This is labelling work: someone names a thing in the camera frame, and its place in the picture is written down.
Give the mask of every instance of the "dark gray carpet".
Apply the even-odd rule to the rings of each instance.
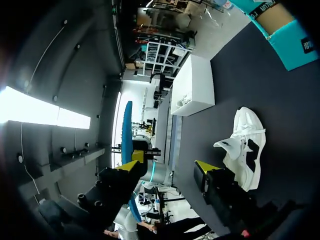
[[[194,161],[221,166],[224,152],[213,148],[228,138],[238,107],[254,110],[266,128],[259,205],[292,199],[311,203],[318,192],[320,170],[320,62],[287,71],[276,52],[250,23],[212,60],[216,106],[182,120],[181,149],[174,183],[208,225],[225,229],[205,204],[194,177]],[[285,238],[308,210],[292,213],[271,239]]]

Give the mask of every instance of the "black pants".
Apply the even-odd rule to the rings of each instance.
[[[186,232],[195,226],[204,224],[205,222],[200,218],[186,218],[177,222],[173,222],[157,229],[157,234],[160,239],[183,239],[193,240],[211,231],[210,227],[204,226],[197,231]]]

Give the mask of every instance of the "teal box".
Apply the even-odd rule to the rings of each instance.
[[[147,51],[147,44],[142,44],[141,45],[141,51],[146,52]]]
[[[231,0],[231,2],[242,10],[261,31],[288,71],[319,58],[313,43],[297,20],[279,28],[271,35],[255,20],[257,13],[261,14],[272,8],[277,1],[261,3],[252,0]]]

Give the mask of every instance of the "bright window light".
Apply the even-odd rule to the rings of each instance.
[[[61,108],[58,113],[57,125],[75,129],[89,129],[90,117]]]
[[[113,127],[112,127],[112,144],[111,144],[112,147],[114,147],[116,145],[116,129],[117,129],[117,119],[118,119],[120,99],[121,99],[121,92],[118,93],[118,97],[116,98],[116,104],[115,104],[115,111],[114,111],[114,117],[113,117]],[[113,169],[116,167],[114,152],[111,153],[111,167]]]
[[[154,0],[151,0],[150,2],[147,3],[147,5],[145,6],[146,8],[150,6],[150,4],[152,4]]]
[[[15,121],[89,129],[90,120],[88,116],[41,101],[9,86],[0,92],[0,123]]]

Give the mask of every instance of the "white sneaker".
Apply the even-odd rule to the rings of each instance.
[[[266,144],[265,129],[257,115],[247,107],[236,111],[233,134],[213,146],[226,150],[223,163],[245,191],[257,189],[260,181],[260,156]]]

